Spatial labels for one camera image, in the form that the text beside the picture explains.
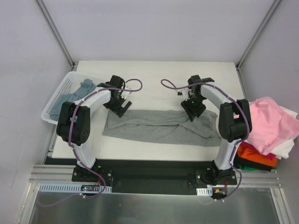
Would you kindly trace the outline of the grey t-shirt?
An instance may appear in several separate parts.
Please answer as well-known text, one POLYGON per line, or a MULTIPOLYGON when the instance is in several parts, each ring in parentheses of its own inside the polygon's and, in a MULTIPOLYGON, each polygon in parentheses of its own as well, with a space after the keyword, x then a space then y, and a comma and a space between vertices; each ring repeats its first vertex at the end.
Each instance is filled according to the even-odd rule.
POLYGON ((204 111, 190 120, 185 111, 128 110, 119 118, 109 112, 103 135, 140 142, 218 147, 217 114, 204 111))

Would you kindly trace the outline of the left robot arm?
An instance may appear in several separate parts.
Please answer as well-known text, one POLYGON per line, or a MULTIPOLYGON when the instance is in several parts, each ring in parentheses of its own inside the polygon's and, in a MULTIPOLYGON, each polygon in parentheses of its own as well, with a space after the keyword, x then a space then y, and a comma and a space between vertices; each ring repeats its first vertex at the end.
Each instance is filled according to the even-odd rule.
POLYGON ((121 118, 132 105, 129 101, 122 106, 126 97, 122 95, 126 89, 123 78, 113 75, 108 82, 92 87, 87 93, 76 100, 66 100, 61 105, 56 133, 67 142, 73 150, 77 164, 83 167, 83 177, 93 182, 99 176, 99 170, 94 167, 96 158, 89 142, 91 133, 91 116, 104 106, 121 118))

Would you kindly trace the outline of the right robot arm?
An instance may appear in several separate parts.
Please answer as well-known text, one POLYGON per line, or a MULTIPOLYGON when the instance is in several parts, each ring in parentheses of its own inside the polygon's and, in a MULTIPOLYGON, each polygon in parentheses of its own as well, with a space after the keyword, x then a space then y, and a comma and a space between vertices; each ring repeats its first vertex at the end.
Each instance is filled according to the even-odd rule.
POLYGON ((231 169, 240 141, 247 138, 252 130, 249 103, 245 99, 230 97, 213 79, 202 79, 198 75, 188 79, 188 86, 182 92, 185 101, 181 106, 191 121, 202 115, 206 109, 203 104, 206 99, 219 110, 218 132, 221 144, 214 159, 216 169, 210 172, 210 180, 221 184, 227 178, 225 170, 231 169))

